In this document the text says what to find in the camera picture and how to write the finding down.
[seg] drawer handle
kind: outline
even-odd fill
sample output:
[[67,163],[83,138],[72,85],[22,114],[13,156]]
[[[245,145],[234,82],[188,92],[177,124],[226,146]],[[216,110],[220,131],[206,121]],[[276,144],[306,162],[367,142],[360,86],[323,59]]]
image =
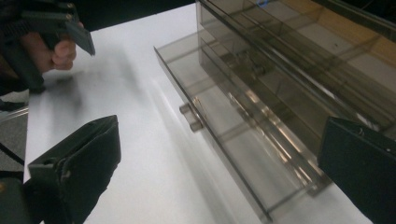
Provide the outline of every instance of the drawer handle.
[[192,108],[190,103],[186,103],[182,105],[180,108],[180,113],[184,115],[187,122],[190,124],[190,129],[196,133],[199,130],[204,128],[204,124],[201,121],[200,116],[198,113]]

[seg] white tabletop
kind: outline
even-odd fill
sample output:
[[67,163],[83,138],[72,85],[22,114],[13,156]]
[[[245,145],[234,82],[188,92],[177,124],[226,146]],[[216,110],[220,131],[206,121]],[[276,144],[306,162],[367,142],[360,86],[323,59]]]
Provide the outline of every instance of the white tabletop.
[[[118,116],[121,163],[86,223],[260,223],[217,154],[179,114],[183,102],[157,62],[154,46],[196,30],[189,5],[93,32],[96,56],[79,49],[71,71],[45,74],[47,90],[31,95],[26,163],[83,124]],[[280,221],[370,223],[336,187]]]

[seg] black handheld device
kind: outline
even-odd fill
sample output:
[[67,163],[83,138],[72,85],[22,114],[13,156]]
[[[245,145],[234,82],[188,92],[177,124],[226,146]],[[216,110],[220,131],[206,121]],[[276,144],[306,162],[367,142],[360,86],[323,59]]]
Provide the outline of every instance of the black handheld device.
[[81,27],[76,7],[56,0],[0,0],[0,53],[31,91],[43,91],[44,79],[20,43],[29,32],[41,35],[53,49],[62,35],[69,35],[77,45],[95,54],[89,31]]

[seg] hand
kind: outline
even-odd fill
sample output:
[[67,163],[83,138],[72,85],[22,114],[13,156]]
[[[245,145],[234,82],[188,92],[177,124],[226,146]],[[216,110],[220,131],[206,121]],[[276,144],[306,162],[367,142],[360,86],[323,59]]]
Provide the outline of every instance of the hand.
[[29,33],[21,37],[21,44],[41,73],[52,69],[69,70],[73,67],[77,55],[76,43],[68,36],[64,36],[54,50],[47,48],[38,33]]

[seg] transparent plastic drawer unit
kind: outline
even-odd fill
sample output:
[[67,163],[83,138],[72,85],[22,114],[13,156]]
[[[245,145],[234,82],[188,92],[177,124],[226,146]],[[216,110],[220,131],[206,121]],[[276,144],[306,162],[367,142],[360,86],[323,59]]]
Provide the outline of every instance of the transparent plastic drawer unit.
[[388,38],[308,0],[200,0],[197,15],[197,34],[155,50],[263,223],[331,182],[317,167],[329,116],[396,139]]

